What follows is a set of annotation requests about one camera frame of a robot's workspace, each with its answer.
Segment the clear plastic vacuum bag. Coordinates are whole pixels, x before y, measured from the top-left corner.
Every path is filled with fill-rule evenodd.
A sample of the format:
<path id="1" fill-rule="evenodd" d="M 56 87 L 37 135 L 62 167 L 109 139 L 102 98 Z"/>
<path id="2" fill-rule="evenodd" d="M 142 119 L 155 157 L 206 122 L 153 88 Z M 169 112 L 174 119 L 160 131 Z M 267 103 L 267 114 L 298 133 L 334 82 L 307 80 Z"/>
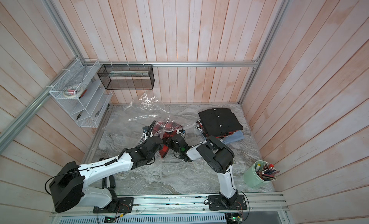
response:
<path id="1" fill-rule="evenodd" d="M 128 104 L 124 109 L 124 124 L 141 130 L 137 148 L 140 154 L 149 157 L 148 164 L 157 156 L 164 159 L 169 151 L 185 162 L 202 158 L 199 147 L 204 141 L 195 145 L 186 141 L 187 133 L 195 127 L 195 122 L 170 113 L 152 93 L 144 93 Z"/>

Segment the dark shirt red lining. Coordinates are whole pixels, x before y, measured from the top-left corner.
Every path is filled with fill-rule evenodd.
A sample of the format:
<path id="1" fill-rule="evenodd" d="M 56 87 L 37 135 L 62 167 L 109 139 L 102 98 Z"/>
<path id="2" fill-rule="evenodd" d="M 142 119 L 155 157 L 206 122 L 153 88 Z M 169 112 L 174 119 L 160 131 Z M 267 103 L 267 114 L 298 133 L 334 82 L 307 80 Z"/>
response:
<path id="1" fill-rule="evenodd" d="M 198 115 L 208 134 L 218 135 L 243 130 L 235 114 L 228 108 L 207 109 L 199 112 Z"/>

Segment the light blue shirt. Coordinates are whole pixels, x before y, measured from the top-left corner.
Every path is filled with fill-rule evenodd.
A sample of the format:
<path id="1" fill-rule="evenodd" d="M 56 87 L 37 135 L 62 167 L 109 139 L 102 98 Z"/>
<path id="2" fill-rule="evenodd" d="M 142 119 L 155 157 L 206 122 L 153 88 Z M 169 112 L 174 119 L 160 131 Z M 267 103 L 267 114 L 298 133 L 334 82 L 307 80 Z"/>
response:
<path id="1" fill-rule="evenodd" d="M 234 143 L 234 142 L 237 142 L 237 141 L 240 141 L 240 140 L 243 140 L 245 137 L 244 137 L 244 134 L 242 131 L 237 131 L 235 133 L 233 133 L 232 135 L 229 135 L 227 137 L 224 137 L 222 139 L 222 142 L 225 144 L 225 145 L 228 145 L 230 143 Z"/>

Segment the red black plaid shirt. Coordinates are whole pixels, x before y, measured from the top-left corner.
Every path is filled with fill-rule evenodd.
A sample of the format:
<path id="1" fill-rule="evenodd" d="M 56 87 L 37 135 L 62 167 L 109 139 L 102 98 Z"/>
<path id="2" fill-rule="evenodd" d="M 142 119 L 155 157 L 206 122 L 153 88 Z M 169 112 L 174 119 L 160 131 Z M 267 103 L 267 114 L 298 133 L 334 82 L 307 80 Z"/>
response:
<path id="1" fill-rule="evenodd" d="M 232 135 L 233 133 L 235 133 L 235 131 L 230 131 L 230 132 L 226 132 L 226 133 L 223 133 L 223 134 L 214 135 L 214 134 L 208 134 L 208 132 L 207 132 L 207 130 L 204 126 L 203 126 L 203 129 L 206 133 L 206 137 L 203 136 L 205 139 L 207 139 L 211 135 L 216 137 L 216 138 L 224 138 L 224 137 L 227 137 L 227 136 Z"/>
<path id="2" fill-rule="evenodd" d="M 165 122 L 165 121 L 157 121 L 154 129 L 152 131 L 153 135 L 159 136 L 163 140 L 163 148 L 159 151 L 161 158 L 163 159 L 167 153 L 169 152 L 169 147 L 167 146 L 167 142 L 170 137 L 175 134 L 185 135 L 185 131 L 183 127 L 176 122 Z"/>

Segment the grey black plaid shirt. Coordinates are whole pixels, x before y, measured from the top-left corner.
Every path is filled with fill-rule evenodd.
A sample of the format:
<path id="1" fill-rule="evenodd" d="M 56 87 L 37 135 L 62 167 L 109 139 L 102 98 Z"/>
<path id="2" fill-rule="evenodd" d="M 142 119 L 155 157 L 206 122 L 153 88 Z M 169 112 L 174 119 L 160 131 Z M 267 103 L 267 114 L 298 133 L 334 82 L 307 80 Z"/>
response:
<path id="1" fill-rule="evenodd" d="M 206 137 L 206 133 L 205 133 L 205 131 L 204 131 L 204 129 L 203 129 L 203 126 L 202 126 L 202 123 L 201 123 L 201 119 L 198 119 L 198 120 L 196 121 L 196 128 L 199 130 L 199 132 L 200 132 L 204 137 Z"/>

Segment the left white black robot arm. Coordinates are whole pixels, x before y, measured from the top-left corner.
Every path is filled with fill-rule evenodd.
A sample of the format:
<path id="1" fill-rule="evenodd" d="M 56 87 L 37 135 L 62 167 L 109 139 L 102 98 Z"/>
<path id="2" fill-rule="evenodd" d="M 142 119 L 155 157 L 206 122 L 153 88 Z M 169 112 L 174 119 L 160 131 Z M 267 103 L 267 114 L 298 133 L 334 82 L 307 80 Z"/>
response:
<path id="1" fill-rule="evenodd" d="M 76 206 L 93 206 L 102 212 L 115 212 L 120 201 L 111 188 L 91 187 L 96 181 L 114 174 L 150 165 L 155 154 L 163 148 L 162 139 L 153 134 L 155 123 L 146 127 L 144 139 L 134 148 L 124 149 L 118 156 L 94 163 L 78 165 L 72 161 L 46 182 L 57 213 Z"/>

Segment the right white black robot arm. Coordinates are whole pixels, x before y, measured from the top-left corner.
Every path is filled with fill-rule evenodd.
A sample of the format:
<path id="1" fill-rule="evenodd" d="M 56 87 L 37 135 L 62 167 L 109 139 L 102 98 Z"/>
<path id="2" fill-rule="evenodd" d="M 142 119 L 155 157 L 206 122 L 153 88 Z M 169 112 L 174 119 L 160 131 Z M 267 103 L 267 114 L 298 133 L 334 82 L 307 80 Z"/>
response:
<path id="1" fill-rule="evenodd" d="M 221 205 L 227 210 L 234 206 L 239 193 L 233 177 L 234 152 L 228 146 L 218 138 L 210 136 L 205 142 L 191 147 L 181 134 L 170 137 L 166 146 L 178 153 L 177 158 L 183 161 L 203 159 L 217 173 L 220 192 L 219 195 L 208 198 L 209 206 Z"/>

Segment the tape roll in shelf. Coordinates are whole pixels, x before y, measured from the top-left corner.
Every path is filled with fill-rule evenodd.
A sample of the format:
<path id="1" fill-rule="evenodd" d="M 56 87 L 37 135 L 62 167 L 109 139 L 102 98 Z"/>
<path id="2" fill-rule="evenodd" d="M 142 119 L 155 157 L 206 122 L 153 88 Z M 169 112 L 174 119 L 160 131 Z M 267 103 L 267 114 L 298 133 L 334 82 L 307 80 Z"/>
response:
<path id="1" fill-rule="evenodd" d="M 83 92 L 83 87 L 80 85 L 73 85 L 65 89 L 62 95 L 67 99 L 79 98 Z"/>

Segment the green cup with pens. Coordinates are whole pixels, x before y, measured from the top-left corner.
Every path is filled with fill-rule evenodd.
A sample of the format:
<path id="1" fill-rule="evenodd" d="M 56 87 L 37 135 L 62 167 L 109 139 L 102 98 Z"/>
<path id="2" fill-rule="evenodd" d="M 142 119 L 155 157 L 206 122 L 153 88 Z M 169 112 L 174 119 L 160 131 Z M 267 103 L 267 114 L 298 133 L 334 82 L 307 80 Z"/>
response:
<path id="1" fill-rule="evenodd" d="M 276 170 L 273 164 L 258 160 L 246 170 L 243 179 L 248 187 L 257 189 L 275 181 L 279 173 L 280 171 Z"/>

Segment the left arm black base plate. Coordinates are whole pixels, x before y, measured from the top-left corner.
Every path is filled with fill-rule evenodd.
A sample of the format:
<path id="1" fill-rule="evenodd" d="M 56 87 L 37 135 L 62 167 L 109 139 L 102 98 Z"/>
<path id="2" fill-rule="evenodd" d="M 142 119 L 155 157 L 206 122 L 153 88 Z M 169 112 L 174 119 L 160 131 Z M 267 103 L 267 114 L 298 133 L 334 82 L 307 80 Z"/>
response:
<path id="1" fill-rule="evenodd" d="M 121 197 L 113 199 L 105 208 L 94 207 L 93 213 L 131 213 L 133 209 L 133 197 Z"/>

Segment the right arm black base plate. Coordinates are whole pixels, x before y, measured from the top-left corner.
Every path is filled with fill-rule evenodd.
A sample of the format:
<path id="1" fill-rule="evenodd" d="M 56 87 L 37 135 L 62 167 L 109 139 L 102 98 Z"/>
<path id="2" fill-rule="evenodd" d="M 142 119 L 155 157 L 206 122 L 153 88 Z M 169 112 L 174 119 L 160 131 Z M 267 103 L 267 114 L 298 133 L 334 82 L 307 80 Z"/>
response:
<path id="1" fill-rule="evenodd" d="M 227 199 L 223 195 L 208 196 L 208 206 L 211 211 L 240 210 L 246 211 L 247 200 L 244 195 L 235 193 L 233 197 Z"/>

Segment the aluminium frame rail back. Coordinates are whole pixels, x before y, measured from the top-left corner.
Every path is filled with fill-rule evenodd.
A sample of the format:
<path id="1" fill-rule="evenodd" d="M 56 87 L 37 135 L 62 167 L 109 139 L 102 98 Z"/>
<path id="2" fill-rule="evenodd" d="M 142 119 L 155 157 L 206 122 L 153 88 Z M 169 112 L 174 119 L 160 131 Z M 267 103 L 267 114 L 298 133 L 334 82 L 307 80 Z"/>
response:
<path id="1" fill-rule="evenodd" d="M 151 65 L 153 68 L 162 67 L 175 67 L 175 68 L 188 68 L 188 67 L 256 67 L 258 61 L 242 60 L 242 61 L 101 61 L 97 59 L 83 59 L 84 63 L 91 65 L 98 61 L 100 65 L 126 65 L 126 66 L 147 66 Z"/>

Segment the aluminium frame rail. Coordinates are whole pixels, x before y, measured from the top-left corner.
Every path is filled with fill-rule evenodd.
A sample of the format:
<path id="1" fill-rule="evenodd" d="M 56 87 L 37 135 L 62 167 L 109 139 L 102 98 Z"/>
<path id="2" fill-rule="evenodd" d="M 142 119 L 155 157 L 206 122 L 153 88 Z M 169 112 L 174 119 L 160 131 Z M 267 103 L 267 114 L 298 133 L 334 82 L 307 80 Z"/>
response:
<path id="1" fill-rule="evenodd" d="M 246 70 L 241 73 L 246 75 L 243 78 L 241 88 L 238 90 L 237 103 L 242 105 L 245 101 L 249 89 L 256 77 L 259 67 L 270 49 L 275 35 L 277 34 L 282 21 L 293 0 L 262 0 L 261 8 L 251 5 L 248 12 L 248 19 L 243 30 L 240 44 L 247 44 L 247 51 L 244 61 L 251 63 Z"/>
<path id="2" fill-rule="evenodd" d="M 62 71 L 49 83 L 38 96 L 17 116 L 1 133 L 1 154 L 9 147 L 14 139 L 26 127 L 26 125 L 33 119 L 44 104 L 51 98 L 50 91 L 56 83 L 70 70 L 70 68 L 79 60 L 79 57 L 74 57 L 62 69 Z"/>
<path id="3" fill-rule="evenodd" d="M 98 61 L 100 65 L 126 65 L 126 66 L 147 66 L 151 65 L 153 68 L 162 67 L 175 67 L 175 68 L 188 68 L 188 67 L 256 67 L 258 61 L 242 60 L 242 61 L 101 61 L 97 59 L 83 59 L 84 63 L 91 65 Z"/>

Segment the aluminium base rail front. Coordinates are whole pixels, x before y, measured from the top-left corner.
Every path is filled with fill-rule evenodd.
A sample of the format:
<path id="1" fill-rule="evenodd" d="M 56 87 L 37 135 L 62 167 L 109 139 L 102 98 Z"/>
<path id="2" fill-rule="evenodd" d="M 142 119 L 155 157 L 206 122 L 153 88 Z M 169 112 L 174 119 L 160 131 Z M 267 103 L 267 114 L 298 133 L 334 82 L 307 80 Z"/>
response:
<path id="1" fill-rule="evenodd" d="M 240 213 L 246 217 L 252 211 L 287 211 L 289 210 L 282 193 L 278 192 L 260 192 L 260 193 L 242 193 L 248 204 L 246 211 L 225 210 L 211 211 L 208 206 L 208 196 L 218 194 L 182 194 L 182 195 L 137 195 L 133 196 L 134 203 L 131 213 L 93 213 L 94 207 L 74 207 L 68 211 L 61 212 L 61 216 L 83 216 L 95 215 L 98 223 L 103 223 L 103 219 L 112 218 L 120 220 L 124 217 L 134 215 L 159 215 L 159 214 L 186 214 L 186 213 Z"/>

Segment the aluminium frame rail left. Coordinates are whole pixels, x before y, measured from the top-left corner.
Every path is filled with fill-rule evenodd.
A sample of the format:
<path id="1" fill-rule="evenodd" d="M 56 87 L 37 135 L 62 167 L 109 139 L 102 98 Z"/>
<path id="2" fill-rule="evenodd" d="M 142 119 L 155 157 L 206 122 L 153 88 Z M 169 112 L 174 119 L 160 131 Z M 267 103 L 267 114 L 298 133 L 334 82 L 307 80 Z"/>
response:
<path id="1" fill-rule="evenodd" d="M 44 104 L 51 98 L 50 91 L 56 83 L 70 70 L 70 68 L 79 60 L 79 57 L 74 57 L 62 69 L 62 71 L 49 83 L 38 96 L 17 116 L 1 133 L 1 154 L 9 147 L 14 139 L 26 127 L 26 125 L 33 119 Z"/>

